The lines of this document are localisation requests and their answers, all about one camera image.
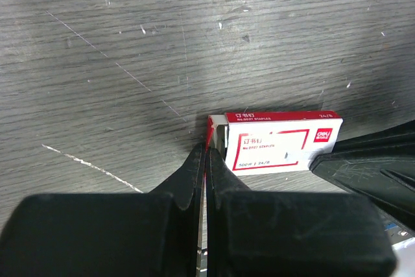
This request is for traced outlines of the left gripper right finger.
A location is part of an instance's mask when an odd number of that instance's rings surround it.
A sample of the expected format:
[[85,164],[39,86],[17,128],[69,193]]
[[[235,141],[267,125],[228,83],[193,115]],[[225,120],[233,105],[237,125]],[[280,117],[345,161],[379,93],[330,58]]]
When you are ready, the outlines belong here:
[[254,191],[213,148],[205,177],[209,276],[390,276],[397,267],[363,196]]

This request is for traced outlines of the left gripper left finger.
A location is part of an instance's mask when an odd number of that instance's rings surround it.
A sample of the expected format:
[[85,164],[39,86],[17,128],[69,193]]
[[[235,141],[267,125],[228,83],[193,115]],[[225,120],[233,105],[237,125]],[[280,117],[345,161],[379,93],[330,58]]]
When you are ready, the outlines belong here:
[[2,276],[197,276],[205,147],[148,193],[25,197],[1,232]]

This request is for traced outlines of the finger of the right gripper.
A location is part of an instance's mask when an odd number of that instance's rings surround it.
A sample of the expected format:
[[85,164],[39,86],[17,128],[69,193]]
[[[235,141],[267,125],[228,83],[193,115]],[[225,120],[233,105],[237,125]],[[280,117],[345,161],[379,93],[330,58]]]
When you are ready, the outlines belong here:
[[311,172],[368,197],[400,228],[414,233],[414,122],[337,143],[317,156]]

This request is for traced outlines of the red white staple box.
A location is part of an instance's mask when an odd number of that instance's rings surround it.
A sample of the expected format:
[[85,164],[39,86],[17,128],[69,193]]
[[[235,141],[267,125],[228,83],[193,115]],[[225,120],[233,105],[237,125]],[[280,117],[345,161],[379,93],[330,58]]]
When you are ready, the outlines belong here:
[[333,111],[210,115],[206,145],[237,176],[306,171],[317,156],[332,152],[342,123]]

